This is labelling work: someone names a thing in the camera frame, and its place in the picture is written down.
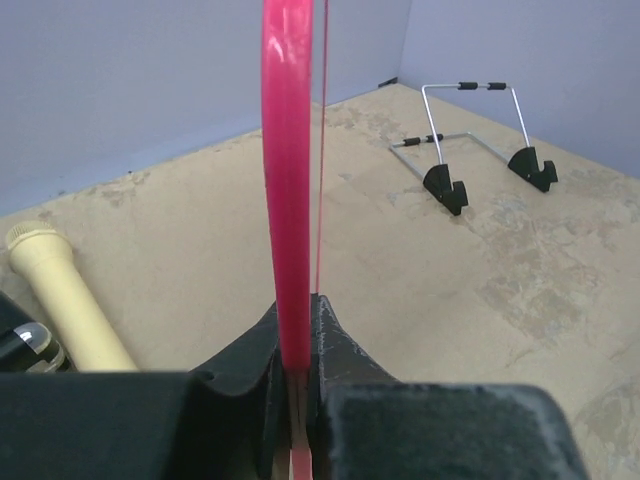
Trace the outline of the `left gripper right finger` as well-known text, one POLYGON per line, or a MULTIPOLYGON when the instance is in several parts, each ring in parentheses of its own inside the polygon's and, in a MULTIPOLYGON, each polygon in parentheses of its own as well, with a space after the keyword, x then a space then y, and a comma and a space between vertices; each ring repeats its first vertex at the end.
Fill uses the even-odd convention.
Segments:
POLYGON ((398 380, 382 368, 342 327, 325 295, 311 296, 311 373, 307 438, 315 479, 363 479, 365 445, 377 422, 380 386, 398 380))

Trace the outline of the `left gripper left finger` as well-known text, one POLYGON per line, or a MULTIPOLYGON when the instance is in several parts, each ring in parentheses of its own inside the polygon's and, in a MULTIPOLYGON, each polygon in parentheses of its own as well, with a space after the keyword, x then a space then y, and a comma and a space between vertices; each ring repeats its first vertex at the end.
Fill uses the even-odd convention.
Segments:
POLYGON ((213 394, 208 450, 220 479, 288 477, 288 395, 277 310, 194 372, 213 394))

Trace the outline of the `pink framed whiteboard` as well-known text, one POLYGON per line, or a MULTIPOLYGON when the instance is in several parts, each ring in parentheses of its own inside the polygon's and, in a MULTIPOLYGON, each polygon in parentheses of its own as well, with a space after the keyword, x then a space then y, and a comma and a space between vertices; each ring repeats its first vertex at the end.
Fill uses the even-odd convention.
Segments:
POLYGON ((261 49, 263 168, 272 264, 291 431, 295 479, 313 478, 307 435, 311 384, 311 294, 317 284, 313 226, 321 214, 311 200, 322 194, 323 141, 312 135, 312 113, 325 109, 315 79, 326 79, 328 4, 266 1, 261 49))

